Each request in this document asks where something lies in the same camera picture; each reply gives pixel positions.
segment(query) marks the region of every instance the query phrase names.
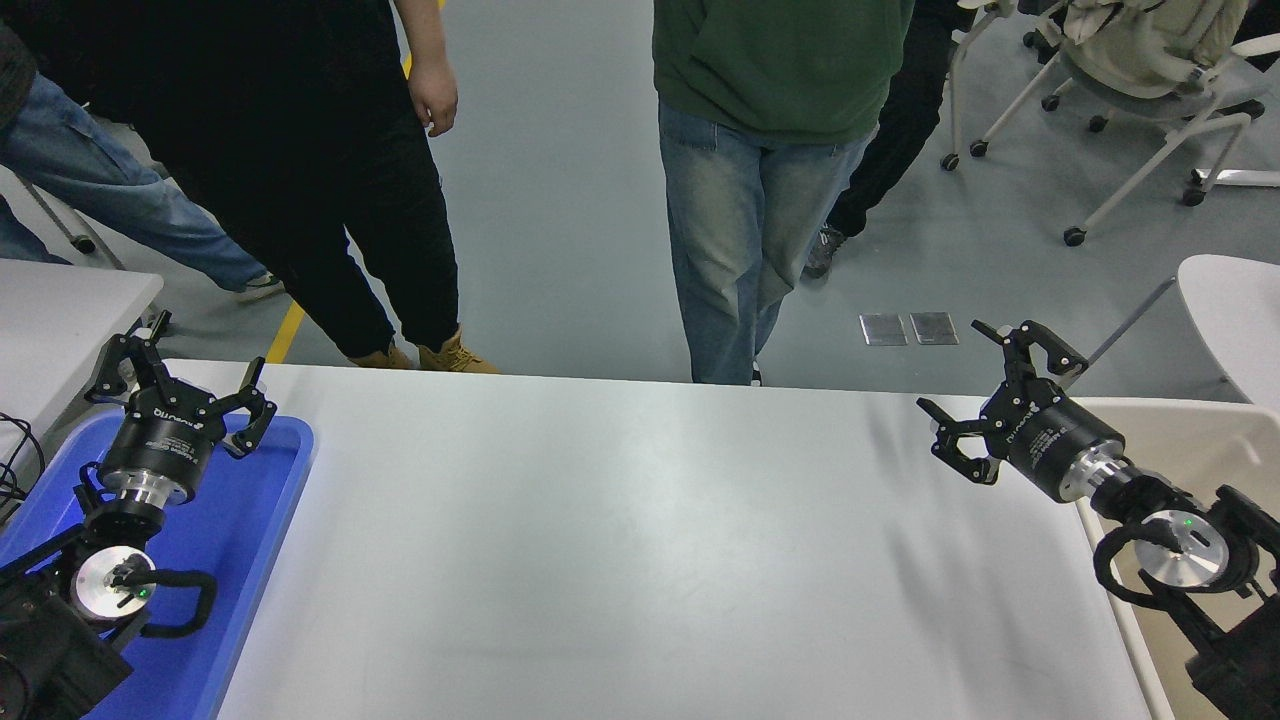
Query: gray floor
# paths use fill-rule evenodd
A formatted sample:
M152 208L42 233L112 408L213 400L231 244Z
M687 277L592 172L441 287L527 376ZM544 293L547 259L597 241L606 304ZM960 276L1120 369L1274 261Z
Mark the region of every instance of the gray floor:
M504 372L687 380L667 246L657 97L649 60L652 5L547 0L451 3L449 54L461 87L457 128L434 141L461 264L470 346ZM1019 38L1030 19L997 22L959 85L977 137L1039 68ZM1271 78L1277 78L1274 70ZM1251 128L1233 167L1280 169L1280 99ZM1176 152L1076 249L1061 232L1083 222L1160 145L1153 127L1120 118L1085 132L1098 106L1083 94L1053 114L1028 106L983 160L943 173L943 124L868 231L832 274L803 284L760 357L771 386L989 393L997 348L968 329L1039 320L1092 351L1179 261L1216 252L1280 263L1275 190L1215 190L1176 204L1189 169L1221 136ZM15 187L19 217L51 247L60 236ZM198 274L106 233L131 269L165 277L175 315L172 356L247 360L265 354L288 307L241 306ZM77 263L100 260L78 256ZM960 345L868 347L860 313L947 311ZM310 322L288 357L343 364ZM1196 340L1176 293L1165 297L1073 389L1239 400Z

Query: white tabletop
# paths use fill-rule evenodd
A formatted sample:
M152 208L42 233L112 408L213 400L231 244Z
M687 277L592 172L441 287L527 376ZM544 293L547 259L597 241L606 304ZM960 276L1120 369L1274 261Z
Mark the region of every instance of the white tabletop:
M1280 265L1194 255L1178 287L1204 346L1253 404L1280 411Z
M262 382L316 454L223 719L1148 716L1075 510L954 474L914 396Z
M106 338L138 319L160 275L0 260L0 411L36 437L84 388ZM22 438L0 423L0 456Z

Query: blue tray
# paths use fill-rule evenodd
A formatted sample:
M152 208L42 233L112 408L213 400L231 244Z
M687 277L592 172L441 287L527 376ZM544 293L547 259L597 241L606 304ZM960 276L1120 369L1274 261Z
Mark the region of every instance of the blue tray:
M84 519L72 488L79 483L84 462L102 460L122 418L118 410L97 415L67 438L0 536L0 564ZM247 418L228 416L228 430L243 428ZM196 498L165 507L164 530L147 543L147 555L157 568L204 570L216 577L214 611L202 629L186 638L137 638L129 643L124 659L133 674L87 717L178 720L218 714L302 495L311 445L306 423L278 415L257 451L232 460L215 448ZM184 623L195 601L195 589L160 588L148 605L152 621Z

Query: cable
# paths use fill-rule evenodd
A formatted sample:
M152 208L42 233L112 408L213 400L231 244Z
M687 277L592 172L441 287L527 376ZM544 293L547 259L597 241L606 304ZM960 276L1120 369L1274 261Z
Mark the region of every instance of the cable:
M22 438L18 445L14 446L13 452L9 454L9 459L0 462L0 524L8 523L9 518L18 511L18 507L24 500L27 500L27 491L18 486L18 473L14 465L18 461L18 455L22 452L23 447L29 442L36 450L36 459L40 461L38 474L45 473L47 462L45 459L45 448L41 447L40 441L36 439L36 434L31 429L31 423L20 418L14 418L8 413L0 413L0 421L9 423L10 425L18 428L22 432Z

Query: green sweatshirt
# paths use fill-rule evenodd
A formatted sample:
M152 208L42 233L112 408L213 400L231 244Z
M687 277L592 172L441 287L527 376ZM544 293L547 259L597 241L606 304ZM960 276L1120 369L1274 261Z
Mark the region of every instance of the green sweatshirt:
M780 142L876 128L913 0L654 0L658 97Z

